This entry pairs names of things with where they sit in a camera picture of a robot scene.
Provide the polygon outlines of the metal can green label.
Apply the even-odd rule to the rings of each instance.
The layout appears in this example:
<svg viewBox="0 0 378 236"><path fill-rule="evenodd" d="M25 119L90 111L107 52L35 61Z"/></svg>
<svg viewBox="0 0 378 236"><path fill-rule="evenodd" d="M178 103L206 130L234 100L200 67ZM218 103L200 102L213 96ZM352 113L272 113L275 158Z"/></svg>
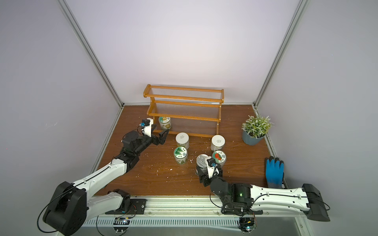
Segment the metal can green label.
<svg viewBox="0 0 378 236"><path fill-rule="evenodd" d="M209 156L206 155L206 154L200 154L197 158L196 158L196 165L200 166L201 168L204 169L204 173L207 173L207 164L206 164L206 158L208 158Z"/></svg>

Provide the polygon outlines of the strawberry seed jar red label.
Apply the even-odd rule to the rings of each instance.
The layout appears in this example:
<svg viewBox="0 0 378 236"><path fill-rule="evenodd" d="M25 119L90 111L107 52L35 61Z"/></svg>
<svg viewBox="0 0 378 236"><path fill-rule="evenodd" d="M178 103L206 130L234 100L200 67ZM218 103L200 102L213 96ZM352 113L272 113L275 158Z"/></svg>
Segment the strawberry seed jar red label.
<svg viewBox="0 0 378 236"><path fill-rule="evenodd" d="M223 167L224 164L226 163L226 154L222 150L216 150L216 151L214 151L213 154L212 154L212 158L221 167Z"/></svg>

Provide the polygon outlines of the white-lid seed jar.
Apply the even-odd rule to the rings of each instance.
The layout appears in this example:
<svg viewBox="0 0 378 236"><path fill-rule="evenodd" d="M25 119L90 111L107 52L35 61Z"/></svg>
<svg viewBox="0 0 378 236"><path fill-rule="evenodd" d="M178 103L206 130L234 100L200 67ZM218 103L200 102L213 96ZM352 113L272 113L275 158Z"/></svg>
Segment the white-lid seed jar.
<svg viewBox="0 0 378 236"><path fill-rule="evenodd" d="M211 139L211 150L222 150L225 145L225 138L221 135L214 135Z"/></svg>
<svg viewBox="0 0 378 236"><path fill-rule="evenodd" d="M190 138L189 135L185 132L180 132L176 135L176 144L178 147L184 147L189 149L190 147Z"/></svg>

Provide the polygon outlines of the mimosa seed jar green label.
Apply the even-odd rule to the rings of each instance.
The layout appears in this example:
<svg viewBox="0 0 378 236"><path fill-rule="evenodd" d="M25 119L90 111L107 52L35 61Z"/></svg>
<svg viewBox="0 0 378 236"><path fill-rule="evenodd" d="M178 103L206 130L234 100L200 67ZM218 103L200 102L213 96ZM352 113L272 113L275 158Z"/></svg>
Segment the mimosa seed jar green label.
<svg viewBox="0 0 378 236"><path fill-rule="evenodd" d="M188 150L185 147L177 147L173 154L178 164L183 165L187 162Z"/></svg>

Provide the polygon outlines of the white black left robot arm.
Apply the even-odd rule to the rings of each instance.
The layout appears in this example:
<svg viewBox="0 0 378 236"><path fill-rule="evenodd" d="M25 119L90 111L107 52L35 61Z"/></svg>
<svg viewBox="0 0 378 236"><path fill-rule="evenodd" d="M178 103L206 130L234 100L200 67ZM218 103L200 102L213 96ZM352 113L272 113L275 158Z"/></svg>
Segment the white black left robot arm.
<svg viewBox="0 0 378 236"><path fill-rule="evenodd" d="M89 219L110 212L131 214L135 210L129 193L116 189L108 194L95 197L114 179L129 172L139 161L141 153L151 145L165 143L169 131L155 136L152 128L144 128L142 133L133 130L123 139L123 148L107 165L96 172L73 183L59 184L47 206L41 211L38 220L54 228L65 236L76 233Z"/></svg>

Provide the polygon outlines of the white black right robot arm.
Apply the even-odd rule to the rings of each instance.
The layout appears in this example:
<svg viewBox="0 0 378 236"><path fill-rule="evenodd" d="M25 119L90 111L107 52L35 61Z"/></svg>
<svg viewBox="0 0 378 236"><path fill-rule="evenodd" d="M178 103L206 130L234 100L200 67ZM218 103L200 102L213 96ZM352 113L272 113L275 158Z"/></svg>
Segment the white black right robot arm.
<svg viewBox="0 0 378 236"><path fill-rule="evenodd" d="M277 210L304 213L309 220L329 222L330 209L322 198L321 192L312 184L301 188L276 189L246 183L228 183L222 177L222 169L197 166L199 181L216 195L222 205L222 214L253 215L264 211Z"/></svg>

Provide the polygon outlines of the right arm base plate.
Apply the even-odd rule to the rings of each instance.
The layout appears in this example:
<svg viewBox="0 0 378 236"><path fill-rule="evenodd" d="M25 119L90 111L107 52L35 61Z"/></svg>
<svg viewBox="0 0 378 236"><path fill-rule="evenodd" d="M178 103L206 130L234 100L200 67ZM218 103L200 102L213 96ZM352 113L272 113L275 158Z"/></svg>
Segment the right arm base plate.
<svg viewBox="0 0 378 236"><path fill-rule="evenodd" d="M238 216L243 216L243 215L262 215L263 214L263 211L262 210L258 210L258 211L254 211L250 208L226 208L226 207L223 207L221 209L221 213L222 214L225 214L225 215L238 215Z"/></svg>

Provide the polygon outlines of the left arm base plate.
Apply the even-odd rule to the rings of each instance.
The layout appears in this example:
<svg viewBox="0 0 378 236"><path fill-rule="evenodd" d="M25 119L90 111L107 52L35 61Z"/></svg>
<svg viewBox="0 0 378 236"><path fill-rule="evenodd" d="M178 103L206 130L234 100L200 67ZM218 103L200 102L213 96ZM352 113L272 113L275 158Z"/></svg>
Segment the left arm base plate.
<svg viewBox="0 0 378 236"><path fill-rule="evenodd" d="M131 198L122 203L116 210L111 210L105 214L119 214L119 215L143 215L146 208L146 199Z"/></svg>

